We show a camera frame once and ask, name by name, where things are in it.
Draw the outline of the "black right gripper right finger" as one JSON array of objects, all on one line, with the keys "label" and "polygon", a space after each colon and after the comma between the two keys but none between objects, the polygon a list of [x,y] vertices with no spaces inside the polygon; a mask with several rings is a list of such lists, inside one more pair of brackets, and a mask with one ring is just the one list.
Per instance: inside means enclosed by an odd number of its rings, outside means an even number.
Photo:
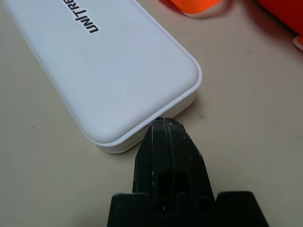
[{"label": "black right gripper right finger", "polygon": [[214,201],[203,156],[178,121],[165,119],[169,136],[173,192],[187,193],[195,200],[206,198]]}]

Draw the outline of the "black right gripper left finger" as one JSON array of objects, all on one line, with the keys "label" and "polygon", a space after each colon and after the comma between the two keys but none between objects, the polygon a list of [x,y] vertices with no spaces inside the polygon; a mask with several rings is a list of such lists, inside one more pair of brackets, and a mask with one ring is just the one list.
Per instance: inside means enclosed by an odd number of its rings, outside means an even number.
[{"label": "black right gripper left finger", "polygon": [[151,122],[135,157],[134,193],[158,194],[158,178],[168,170],[168,137],[164,118]]}]

